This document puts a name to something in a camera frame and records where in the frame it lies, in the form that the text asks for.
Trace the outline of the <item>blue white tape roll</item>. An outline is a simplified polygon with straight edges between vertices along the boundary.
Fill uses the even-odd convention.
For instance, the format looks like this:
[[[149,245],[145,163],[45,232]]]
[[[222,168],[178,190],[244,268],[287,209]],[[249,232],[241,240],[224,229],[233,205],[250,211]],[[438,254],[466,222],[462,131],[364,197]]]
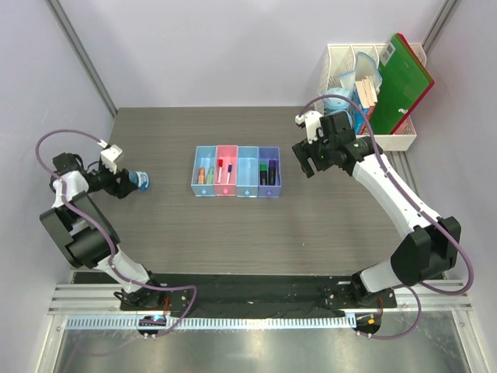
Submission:
[[[130,171],[128,173],[129,180],[139,190],[147,190],[150,186],[150,178],[146,172],[143,171]]]

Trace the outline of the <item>purple cap black highlighter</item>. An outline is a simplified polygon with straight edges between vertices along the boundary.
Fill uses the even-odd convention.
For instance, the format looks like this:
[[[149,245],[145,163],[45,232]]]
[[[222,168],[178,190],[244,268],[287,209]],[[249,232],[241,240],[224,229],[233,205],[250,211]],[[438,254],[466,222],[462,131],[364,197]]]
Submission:
[[[270,186],[275,186],[276,185],[276,171],[277,171],[277,164],[275,159],[270,159],[269,160],[269,165],[268,165],[268,184]]]

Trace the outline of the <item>green cap black highlighter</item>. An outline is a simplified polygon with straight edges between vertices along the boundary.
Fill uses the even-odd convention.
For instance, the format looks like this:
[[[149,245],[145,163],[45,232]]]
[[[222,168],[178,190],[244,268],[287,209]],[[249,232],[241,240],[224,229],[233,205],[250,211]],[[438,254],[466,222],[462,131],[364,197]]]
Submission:
[[[268,169],[267,164],[261,162],[259,164],[259,183],[261,186],[266,186],[268,182]]]

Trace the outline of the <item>purple drawer box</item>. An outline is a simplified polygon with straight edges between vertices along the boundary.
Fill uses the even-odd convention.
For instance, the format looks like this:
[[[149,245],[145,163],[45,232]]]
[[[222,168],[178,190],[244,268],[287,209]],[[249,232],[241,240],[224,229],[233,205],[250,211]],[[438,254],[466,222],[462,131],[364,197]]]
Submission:
[[[278,147],[259,147],[259,164],[264,162],[269,165],[269,160],[275,159],[277,164],[276,171],[276,185],[270,186],[267,182],[266,186],[261,186],[259,183],[258,197],[276,198],[280,196],[282,189],[281,175],[280,175],[280,149]]]

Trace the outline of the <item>blue cap whiteboard marker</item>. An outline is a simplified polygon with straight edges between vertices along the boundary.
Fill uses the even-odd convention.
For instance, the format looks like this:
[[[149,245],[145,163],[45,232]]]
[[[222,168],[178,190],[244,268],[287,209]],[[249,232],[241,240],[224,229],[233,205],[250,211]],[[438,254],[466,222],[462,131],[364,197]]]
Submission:
[[[226,172],[226,180],[225,180],[225,183],[227,185],[231,184],[231,174],[232,174],[232,171],[233,171],[233,164],[229,163],[228,164],[228,168],[227,168],[227,172]]]

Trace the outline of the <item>pink drawer box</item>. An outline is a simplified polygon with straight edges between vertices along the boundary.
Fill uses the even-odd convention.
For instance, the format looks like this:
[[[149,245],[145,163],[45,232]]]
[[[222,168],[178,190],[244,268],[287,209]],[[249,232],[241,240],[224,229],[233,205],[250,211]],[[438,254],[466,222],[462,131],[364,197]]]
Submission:
[[[217,146],[214,164],[214,189],[217,197],[236,196],[236,176],[238,147],[236,145]]]

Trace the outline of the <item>orange mini highlighter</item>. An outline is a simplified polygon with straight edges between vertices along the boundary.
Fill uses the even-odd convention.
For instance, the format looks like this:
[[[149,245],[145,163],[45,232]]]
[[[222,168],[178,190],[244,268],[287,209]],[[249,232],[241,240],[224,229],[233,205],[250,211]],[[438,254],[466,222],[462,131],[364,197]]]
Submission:
[[[204,185],[206,183],[206,170],[204,167],[200,167],[197,176],[197,183]]]

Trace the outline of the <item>light blue drawer box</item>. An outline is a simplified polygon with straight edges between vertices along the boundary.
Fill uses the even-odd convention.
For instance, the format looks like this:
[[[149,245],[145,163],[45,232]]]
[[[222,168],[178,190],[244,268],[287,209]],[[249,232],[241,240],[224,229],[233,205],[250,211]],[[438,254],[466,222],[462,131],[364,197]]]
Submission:
[[[214,176],[216,170],[217,147],[197,146],[191,188],[196,197],[215,197]]]

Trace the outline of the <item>red cap whiteboard marker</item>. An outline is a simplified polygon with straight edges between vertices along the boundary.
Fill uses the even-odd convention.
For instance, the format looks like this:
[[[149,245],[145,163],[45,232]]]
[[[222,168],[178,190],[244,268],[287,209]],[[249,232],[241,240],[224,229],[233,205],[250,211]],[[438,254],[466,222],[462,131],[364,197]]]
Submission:
[[[221,183],[221,179],[222,179],[222,170],[223,170],[223,164],[224,164],[224,160],[219,158],[217,160],[217,183],[220,184]]]

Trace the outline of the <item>light green mini highlighter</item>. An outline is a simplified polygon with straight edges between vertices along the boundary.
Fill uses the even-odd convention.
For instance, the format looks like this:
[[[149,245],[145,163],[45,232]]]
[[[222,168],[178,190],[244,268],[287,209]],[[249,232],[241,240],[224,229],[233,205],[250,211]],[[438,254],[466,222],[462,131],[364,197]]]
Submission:
[[[215,177],[215,170],[214,167],[211,166],[207,172],[206,184],[214,185],[214,177]]]

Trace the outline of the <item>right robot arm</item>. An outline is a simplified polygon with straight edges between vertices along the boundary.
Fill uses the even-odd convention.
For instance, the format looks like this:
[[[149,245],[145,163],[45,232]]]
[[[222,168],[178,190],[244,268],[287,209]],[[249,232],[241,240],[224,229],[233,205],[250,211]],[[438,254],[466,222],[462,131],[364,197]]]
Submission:
[[[311,110],[296,116],[295,123],[306,131],[305,139],[292,147],[306,177],[339,167],[371,193],[401,237],[389,259],[351,277],[355,304],[367,307],[382,291],[417,285],[455,266],[459,222],[427,207],[395,172],[377,143],[355,135],[347,113],[323,116]]]

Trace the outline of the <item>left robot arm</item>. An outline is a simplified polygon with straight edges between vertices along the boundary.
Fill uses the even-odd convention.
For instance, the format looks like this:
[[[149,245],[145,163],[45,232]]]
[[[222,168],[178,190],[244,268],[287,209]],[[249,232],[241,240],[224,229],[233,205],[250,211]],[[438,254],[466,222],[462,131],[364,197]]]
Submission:
[[[151,271],[134,262],[120,248],[120,238],[109,220],[90,197],[100,190],[118,199],[135,190],[146,190],[147,173],[121,169],[116,173],[98,161],[97,169],[84,168],[82,158],[73,153],[62,153],[53,158],[55,177],[50,178],[50,188],[55,192],[52,207],[40,215],[40,222],[75,268],[85,267],[101,271],[121,284],[114,295],[121,303],[136,309],[156,310],[165,302],[165,290],[159,286]],[[109,235],[115,245],[113,262],[111,250],[102,233],[87,219],[69,209],[62,200],[62,185],[67,185],[67,201],[95,220]]]

